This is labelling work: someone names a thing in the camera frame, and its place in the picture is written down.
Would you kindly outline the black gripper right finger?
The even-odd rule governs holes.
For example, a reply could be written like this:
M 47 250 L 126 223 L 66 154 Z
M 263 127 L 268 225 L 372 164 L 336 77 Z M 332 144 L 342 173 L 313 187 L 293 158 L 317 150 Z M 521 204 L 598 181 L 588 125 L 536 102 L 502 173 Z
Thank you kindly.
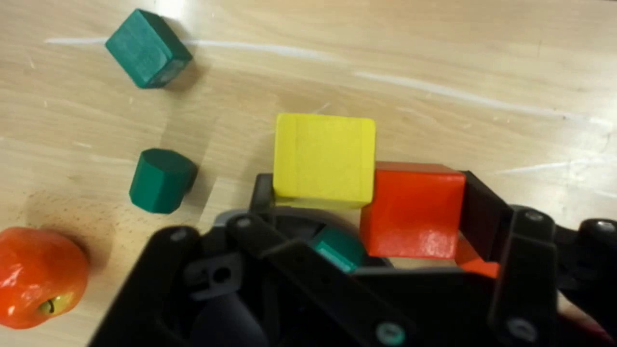
M 500 260 L 513 208 L 473 171 L 465 173 L 459 229 L 484 260 Z

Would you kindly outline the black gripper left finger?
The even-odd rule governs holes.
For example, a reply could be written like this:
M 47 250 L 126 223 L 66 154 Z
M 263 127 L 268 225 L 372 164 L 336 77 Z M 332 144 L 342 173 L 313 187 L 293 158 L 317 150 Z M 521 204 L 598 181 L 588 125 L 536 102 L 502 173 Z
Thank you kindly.
M 255 179 L 249 210 L 255 214 L 272 214 L 274 202 L 274 177 L 270 173 L 259 173 Z

